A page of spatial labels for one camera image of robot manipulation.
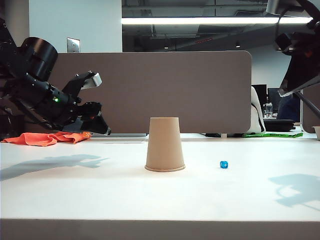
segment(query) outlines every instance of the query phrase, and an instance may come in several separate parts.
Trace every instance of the person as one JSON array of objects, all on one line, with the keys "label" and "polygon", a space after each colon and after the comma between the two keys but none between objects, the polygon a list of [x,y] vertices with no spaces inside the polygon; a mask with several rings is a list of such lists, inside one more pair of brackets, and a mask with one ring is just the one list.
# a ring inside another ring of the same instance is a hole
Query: person
[{"label": "person", "polygon": [[281,97],[276,119],[291,119],[295,123],[300,122],[300,98],[294,93]]}]

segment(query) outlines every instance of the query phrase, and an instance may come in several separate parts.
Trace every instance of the gray partition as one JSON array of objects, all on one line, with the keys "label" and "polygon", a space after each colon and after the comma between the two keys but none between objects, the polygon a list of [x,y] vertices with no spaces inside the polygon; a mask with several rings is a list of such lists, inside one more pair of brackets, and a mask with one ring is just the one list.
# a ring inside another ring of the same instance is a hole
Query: gray partition
[{"label": "gray partition", "polygon": [[101,102],[113,133],[148,133],[150,117],[179,117],[182,133],[243,133],[250,127],[251,56],[246,51],[60,53],[49,82],[77,73],[102,84],[80,92]]},{"label": "gray partition", "polygon": [[[320,109],[320,83],[303,89],[303,95]],[[307,133],[315,133],[312,126],[320,126],[320,119],[303,103],[301,105],[301,125]]]}]

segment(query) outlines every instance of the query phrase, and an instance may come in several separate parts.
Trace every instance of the ceiling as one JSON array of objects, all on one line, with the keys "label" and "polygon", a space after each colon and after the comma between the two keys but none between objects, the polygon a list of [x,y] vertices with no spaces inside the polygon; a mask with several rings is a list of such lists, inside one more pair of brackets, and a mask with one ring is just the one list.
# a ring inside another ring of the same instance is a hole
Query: ceiling
[{"label": "ceiling", "polygon": [[[122,17],[273,17],[266,12],[267,3],[267,0],[122,0]],[[280,33],[308,32],[304,25],[281,25]],[[272,44],[274,31],[274,25],[261,24],[123,25],[122,41],[124,52],[234,50],[238,42],[243,50]]]}]

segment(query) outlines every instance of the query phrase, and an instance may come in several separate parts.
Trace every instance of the die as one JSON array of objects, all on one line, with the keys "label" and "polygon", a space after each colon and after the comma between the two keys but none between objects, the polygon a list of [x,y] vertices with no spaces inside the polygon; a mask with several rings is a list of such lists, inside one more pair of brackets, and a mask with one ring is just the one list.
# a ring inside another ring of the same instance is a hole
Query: die
[{"label": "die", "polygon": [[227,161],[221,161],[220,162],[220,168],[227,169],[228,168],[228,162]]}]

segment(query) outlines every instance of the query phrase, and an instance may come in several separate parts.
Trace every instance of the light switch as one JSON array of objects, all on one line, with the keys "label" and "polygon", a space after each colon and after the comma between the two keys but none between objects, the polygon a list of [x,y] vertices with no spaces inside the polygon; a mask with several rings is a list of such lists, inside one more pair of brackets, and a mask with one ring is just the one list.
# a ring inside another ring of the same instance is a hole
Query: light switch
[{"label": "light switch", "polygon": [[67,53],[80,53],[80,40],[71,37],[66,38]]}]

